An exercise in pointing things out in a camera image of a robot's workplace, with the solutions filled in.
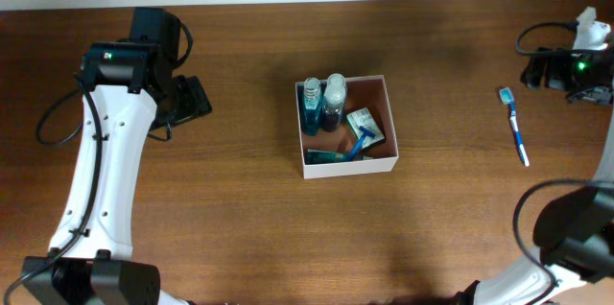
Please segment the blue white toothbrush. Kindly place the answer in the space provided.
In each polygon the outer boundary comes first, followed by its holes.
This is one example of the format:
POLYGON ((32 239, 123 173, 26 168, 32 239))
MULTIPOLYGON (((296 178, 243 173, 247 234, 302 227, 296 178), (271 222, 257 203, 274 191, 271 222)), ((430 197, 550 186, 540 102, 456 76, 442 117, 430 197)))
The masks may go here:
POLYGON ((530 166, 530 161, 527 155, 527 151, 524 146, 522 134, 518 127, 517 122, 517 110, 515 105, 515 99, 513 93, 509 87, 503 87, 499 90, 499 97, 501 102, 508 107, 508 119, 511 130, 514 135, 515 145, 519 154, 520 160, 525 167, 530 166))

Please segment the teal mouthwash bottle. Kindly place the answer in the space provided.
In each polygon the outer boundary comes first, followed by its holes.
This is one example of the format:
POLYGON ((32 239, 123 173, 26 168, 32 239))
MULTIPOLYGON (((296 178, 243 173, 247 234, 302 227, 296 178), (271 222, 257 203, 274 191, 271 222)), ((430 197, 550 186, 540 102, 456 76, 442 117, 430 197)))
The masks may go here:
POLYGON ((315 136, 319 131, 321 114, 322 92, 320 81, 308 78, 303 84, 302 118, 304 132, 315 136))

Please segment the teal toothpaste tube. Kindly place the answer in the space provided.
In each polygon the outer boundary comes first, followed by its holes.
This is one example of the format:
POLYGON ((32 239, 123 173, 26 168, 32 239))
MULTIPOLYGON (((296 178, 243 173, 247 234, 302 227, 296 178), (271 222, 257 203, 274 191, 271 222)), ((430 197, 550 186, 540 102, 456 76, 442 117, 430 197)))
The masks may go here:
POLYGON ((349 161, 371 160, 370 156, 308 149, 305 163, 308 165, 342 163, 349 161))

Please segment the purple foam pump bottle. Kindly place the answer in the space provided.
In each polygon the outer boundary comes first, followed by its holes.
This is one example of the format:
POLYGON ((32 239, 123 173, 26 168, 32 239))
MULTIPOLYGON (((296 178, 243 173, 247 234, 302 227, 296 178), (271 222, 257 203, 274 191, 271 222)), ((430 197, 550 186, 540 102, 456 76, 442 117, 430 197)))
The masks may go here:
POLYGON ((341 122, 347 95, 345 77, 335 73, 327 79, 323 94, 321 128, 327 132, 337 129, 341 122))

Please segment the green white small box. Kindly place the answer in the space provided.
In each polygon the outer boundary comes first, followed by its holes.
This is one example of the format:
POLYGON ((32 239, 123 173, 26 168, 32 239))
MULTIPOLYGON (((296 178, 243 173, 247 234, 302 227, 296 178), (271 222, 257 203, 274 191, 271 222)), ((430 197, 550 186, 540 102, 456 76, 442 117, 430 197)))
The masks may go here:
POLYGON ((373 134, 372 137, 367 136, 364 139, 360 147, 361 150, 367 150, 386 142, 385 134, 366 107, 348 113, 346 115, 346 123, 356 140, 362 138, 364 134, 362 128, 369 130, 373 134))

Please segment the blue disposable razor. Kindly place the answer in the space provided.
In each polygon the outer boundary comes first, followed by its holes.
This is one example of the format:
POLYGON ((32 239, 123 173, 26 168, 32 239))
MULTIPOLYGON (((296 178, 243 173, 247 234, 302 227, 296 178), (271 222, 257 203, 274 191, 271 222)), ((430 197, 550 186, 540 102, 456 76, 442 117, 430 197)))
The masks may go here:
POLYGON ((367 138, 373 138, 375 136, 375 133, 368 129, 366 126, 360 126, 359 127, 359 131, 362 133, 361 136, 358 138, 356 144, 354 145, 354 147, 352 148, 351 152, 348 154, 348 156, 346 157, 346 161, 353 161, 356 154, 363 148, 363 144, 365 142, 365 140, 367 138))

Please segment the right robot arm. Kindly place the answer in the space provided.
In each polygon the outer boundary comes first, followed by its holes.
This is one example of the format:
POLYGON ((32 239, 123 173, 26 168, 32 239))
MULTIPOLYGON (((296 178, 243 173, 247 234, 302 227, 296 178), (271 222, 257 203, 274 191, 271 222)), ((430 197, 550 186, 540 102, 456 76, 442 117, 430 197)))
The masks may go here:
MULTIPOLYGON (((516 49, 529 59, 521 81, 532 89, 546 86, 565 92, 568 103, 613 105, 613 27, 586 8, 575 20, 561 23, 575 35, 568 48, 516 49)), ((549 304, 554 296, 613 275, 613 137, 606 137, 597 171, 590 179, 553 179, 527 190, 512 215, 512 230, 522 255, 498 275, 476 280, 456 293, 451 303, 549 304), (533 248, 520 231, 521 210, 537 191, 573 186, 550 201, 538 216, 533 248)))

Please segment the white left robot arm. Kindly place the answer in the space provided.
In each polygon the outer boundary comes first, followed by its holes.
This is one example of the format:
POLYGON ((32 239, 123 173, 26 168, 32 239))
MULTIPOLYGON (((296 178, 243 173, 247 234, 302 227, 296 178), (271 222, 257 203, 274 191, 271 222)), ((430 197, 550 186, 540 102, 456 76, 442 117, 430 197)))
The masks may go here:
POLYGON ((77 94, 83 121, 72 185, 59 226, 43 257, 24 259, 3 294, 24 287, 41 304, 177 304, 161 287, 159 269, 132 261, 131 214, 143 148, 154 130, 208 115, 212 105, 198 77, 176 75, 193 40, 178 17, 137 8, 128 37, 97 42, 83 55, 77 94))

